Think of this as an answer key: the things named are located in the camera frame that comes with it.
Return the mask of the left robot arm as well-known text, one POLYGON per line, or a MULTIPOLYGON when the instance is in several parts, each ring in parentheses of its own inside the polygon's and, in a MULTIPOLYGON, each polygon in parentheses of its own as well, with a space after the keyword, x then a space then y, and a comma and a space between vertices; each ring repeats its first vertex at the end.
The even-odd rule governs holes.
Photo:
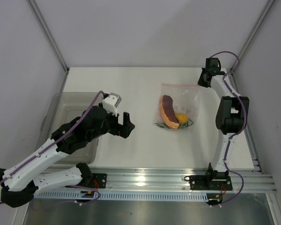
POLYGON ((51 189, 89 187, 93 173, 87 163, 50 174, 43 174, 43 171, 104 134, 127 138, 134 128, 127 112, 123 113, 120 124, 118 114, 107 112, 101 105, 85 110, 82 116, 61 125, 27 159, 10 169, 0 168, 0 203, 17 208, 51 189))

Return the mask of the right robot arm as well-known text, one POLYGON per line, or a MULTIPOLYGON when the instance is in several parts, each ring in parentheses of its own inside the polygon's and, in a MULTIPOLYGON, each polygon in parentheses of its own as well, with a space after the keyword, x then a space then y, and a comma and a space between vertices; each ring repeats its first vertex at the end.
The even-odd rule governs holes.
POLYGON ((221 71, 218 58, 206 58, 198 85, 212 88, 220 98, 215 118, 215 125, 219 130, 218 142, 204 176, 205 185, 209 189, 215 189, 229 182, 229 157, 236 138, 246 127, 250 101, 231 86, 228 76, 221 71))

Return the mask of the orange papaya slice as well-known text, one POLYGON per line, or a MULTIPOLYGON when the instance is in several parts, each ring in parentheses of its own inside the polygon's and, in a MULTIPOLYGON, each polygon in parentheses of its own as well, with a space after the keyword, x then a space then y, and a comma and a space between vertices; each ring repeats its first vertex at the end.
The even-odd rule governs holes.
POLYGON ((160 108, 161 118, 166 124, 166 126, 172 129, 178 129, 180 123, 178 118, 175 116, 175 112, 173 108, 173 99, 171 98, 171 96, 168 95, 161 96, 159 108, 160 108))

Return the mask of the green onion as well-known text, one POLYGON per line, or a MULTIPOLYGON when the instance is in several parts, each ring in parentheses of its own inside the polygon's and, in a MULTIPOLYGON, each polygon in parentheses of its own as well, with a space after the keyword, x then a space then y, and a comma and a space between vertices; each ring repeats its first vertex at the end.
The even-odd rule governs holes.
POLYGON ((164 129, 186 129, 190 126, 193 125, 193 121, 191 119, 188 119, 185 121, 185 123, 180 123, 179 120, 174 120, 175 122, 178 122, 178 127, 177 128, 172 128, 172 127, 169 127, 163 119, 161 120, 155 120, 154 121, 154 124, 160 128, 164 128, 164 129))

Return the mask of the yellow lemon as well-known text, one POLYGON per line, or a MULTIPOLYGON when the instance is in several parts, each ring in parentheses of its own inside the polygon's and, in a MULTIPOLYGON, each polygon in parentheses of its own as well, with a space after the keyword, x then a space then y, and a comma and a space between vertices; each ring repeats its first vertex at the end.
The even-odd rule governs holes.
POLYGON ((175 114, 176 118, 178 119, 179 121, 179 124, 186 124, 188 122, 188 116, 184 113, 176 113, 175 114))

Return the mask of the clear zip top bag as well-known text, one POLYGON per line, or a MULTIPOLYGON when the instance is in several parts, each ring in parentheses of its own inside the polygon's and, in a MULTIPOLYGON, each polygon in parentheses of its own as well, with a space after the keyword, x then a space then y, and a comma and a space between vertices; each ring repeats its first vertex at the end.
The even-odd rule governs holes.
POLYGON ((184 113, 189 119, 196 122, 199 114, 200 87, 193 84, 169 84, 161 85, 161 94, 159 96, 155 120, 161 120, 160 114, 160 98, 163 95, 171 96, 173 99, 173 108, 176 113, 184 113))

